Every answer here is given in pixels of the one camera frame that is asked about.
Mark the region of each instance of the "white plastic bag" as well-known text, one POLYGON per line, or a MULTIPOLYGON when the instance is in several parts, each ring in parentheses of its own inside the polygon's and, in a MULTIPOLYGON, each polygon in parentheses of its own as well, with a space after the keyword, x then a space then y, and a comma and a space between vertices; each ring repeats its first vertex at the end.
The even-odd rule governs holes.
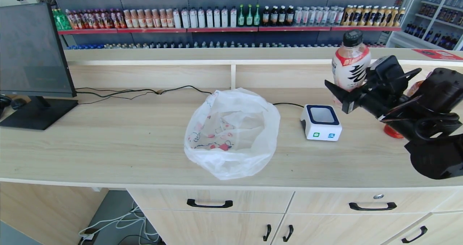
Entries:
POLYGON ((243 88, 215 91, 192 115, 185 154, 218 179, 252 176, 276 150, 280 113, 243 88))

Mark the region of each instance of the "black bottle cap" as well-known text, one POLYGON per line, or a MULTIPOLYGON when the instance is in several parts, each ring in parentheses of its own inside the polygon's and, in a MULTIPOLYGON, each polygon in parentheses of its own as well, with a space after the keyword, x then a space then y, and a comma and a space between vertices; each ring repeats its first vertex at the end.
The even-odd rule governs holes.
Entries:
POLYGON ((343 44, 345 47, 356 47, 364 42, 364 34, 359 29, 354 29, 344 33, 343 44))

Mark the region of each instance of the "drawer handle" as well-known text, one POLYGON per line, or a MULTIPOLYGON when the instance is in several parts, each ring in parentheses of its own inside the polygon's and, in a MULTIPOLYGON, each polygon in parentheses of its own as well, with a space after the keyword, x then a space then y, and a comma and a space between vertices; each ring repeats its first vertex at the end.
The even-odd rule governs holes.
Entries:
POLYGON ((415 240, 417 240, 419 237, 425 235, 425 233, 428 231, 428 229, 426 228, 426 226, 421 226, 420 230, 421 230, 421 234, 420 234, 420 235, 418 235, 417 237, 415 237, 413 240, 407 240, 406 238, 403 238, 403 239, 402 239, 402 243, 411 243, 412 241, 415 241, 415 240))
POLYGON ((283 242, 288 242, 289 238, 291 238, 291 235, 293 234, 294 228, 292 225, 289 226, 289 234, 288 237, 286 236, 283 237, 283 242))
POLYGON ((271 231, 272 231, 272 226, 270 224, 267 224, 267 235, 263 237, 264 241, 267 241, 268 236, 270 235, 271 231))
POLYGON ((230 208, 233 206, 233 201, 232 200, 226 200, 223 205, 219 206, 209 206, 209 205, 198 205, 195 202, 195 199, 188 199, 187 200, 187 205, 190 205, 191 207, 199 207, 199 208, 230 208))
POLYGON ((358 206, 357 202, 349 202, 349 207, 351 207, 352 210, 356 210, 356 211, 390 211, 390 210, 394 210, 395 208, 397 208, 397 205, 395 205, 394 202, 388 202, 387 208, 371 209, 371 208, 361 208, 358 206))

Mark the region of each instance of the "headphones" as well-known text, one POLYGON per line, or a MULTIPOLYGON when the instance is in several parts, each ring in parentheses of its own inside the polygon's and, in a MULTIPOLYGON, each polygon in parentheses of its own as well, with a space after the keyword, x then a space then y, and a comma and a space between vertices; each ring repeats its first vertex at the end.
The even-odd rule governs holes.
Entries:
POLYGON ((11 98, 9 98, 9 97, 7 97, 7 96, 5 96, 5 95, 0 95, 0 118, 1 118, 1 115, 2 115, 2 113, 3 113, 3 110, 4 110, 7 106, 11 105, 11 102, 12 102, 12 101, 13 101, 13 100, 12 100, 11 98))

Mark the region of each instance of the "red sign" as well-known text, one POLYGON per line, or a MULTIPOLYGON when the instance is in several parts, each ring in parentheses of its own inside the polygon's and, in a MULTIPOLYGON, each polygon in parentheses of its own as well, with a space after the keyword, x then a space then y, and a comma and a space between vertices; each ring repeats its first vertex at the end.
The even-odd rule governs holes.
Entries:
POLYGON ((458 57, 445 50, 428 50, 428 49, 413 49, 423 55, 430 57, 435 60, 463 60, 462 57, 458 57))

